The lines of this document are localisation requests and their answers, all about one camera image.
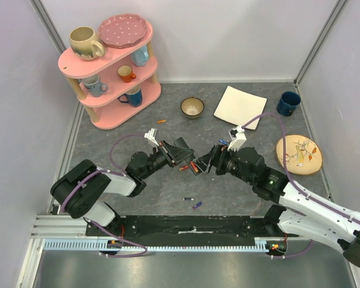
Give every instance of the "pink plate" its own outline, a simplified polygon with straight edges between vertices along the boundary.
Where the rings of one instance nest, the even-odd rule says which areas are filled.
[[[98,28],[100,39],[109,47],[123,49],[136,45],[147,31],[143,18],[120,14],[104,20]]]

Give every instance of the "orange marker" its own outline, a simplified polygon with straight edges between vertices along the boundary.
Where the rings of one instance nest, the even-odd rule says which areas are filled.
[[[181,167],[179,170],[182,171],[182,170],[185,170],[185,169],[188,169],[189,166],[188,165],[185,165],[184,167]]]
[[[196,167],[196,165],[193,163],[193,161],[190,161],[190,163],[191,163],[191,165],[192,165],[193,170],[194,170],[196,173],[198,173],[199,170],[198,170],[198,168]]]

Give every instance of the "gray floor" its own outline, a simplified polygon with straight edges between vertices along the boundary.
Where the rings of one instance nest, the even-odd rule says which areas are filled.
[[[307,247],[289,241],[291,253]],[[96,251],[43,251],[34,288],[355,288],[337,251],[315,243],[304,255],[271,260],[263,253],[159,252],[106,259]]]
[[[227,85],[242,91],[266,97],[265,111],[275,112],[280,95],[294,91],[292,83],[208,83],[208,84],[163,84],[160,98],[126,123],[113,130],[95,128],[85,113],[80,125],[71,167],[83,159],[90,159],[96,165],[112,170],[109,149],[122,136],[131,133],[145,133],[151,127],[158,128],[157,140],[172,143],[183,137],[195,156],[209,152],[219,139],[228,140],[228,130],[233,127],[213,116],[213,113]],[[199,119],[187,119],[180,111],[180,103],[186,97],[199,97],[204,101],[205,111]],[[166,123],[157,124],[158,120]],[[291,117],[282,117],[287,134],[308,136],[307,125],[299,107]],[[278,123],[267,117],[260,120],[255,131],[246,131],[247,146],[253,146],[263,155],[266,164],[282,170],[275,156],[275,145],[281,137]],[[125,167],[136,151],[151,152],[143,138],[126,139],[115,148],[113,157]],[[320,173],[310,176],[295,176],[300,184],[311,191],[326,196]],[[230,176],[216,176],[214,173],[194,177],[189,170],[179,171],[166,167],[146,180],[147,187],[135,198],[119,195],[102,195],[119,214],[124,215],[264,215],[271,202],[259,199],[251,187]],[[194,202],[183,201],[193,197]],[[203,205],[192,210],[192,205],[202,201]]]

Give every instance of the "white square plate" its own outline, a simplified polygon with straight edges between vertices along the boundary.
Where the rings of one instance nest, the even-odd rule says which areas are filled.
[[[244,125],[249,120],[263,113],[266,98],[255,96],[228,86],[218,104],[214,116],[237,125]],[[259,119],[246,129],[255,130]]]

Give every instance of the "plate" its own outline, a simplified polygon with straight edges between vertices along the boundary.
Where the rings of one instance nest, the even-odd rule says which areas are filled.
[[[287,169],[290,173],[310,175],[322,167],[322,153],[311,139],[302,135],[288,135],[286,146]],[[278,162],[283,166],[283,138],[277,142],[276,154]]]
[[[266,101],[266,98],[228,86],[216,108],[214,116],[236,126],[244,125],[249,120],[263,113]],[[253,121],[246,129],[255,130],[259,121],[259,119]]]
[[[105,45],[123,49],[136,45],[147,31],[143,18],[135,14],[120,14],[104,20],[98,28],[100,39]]]

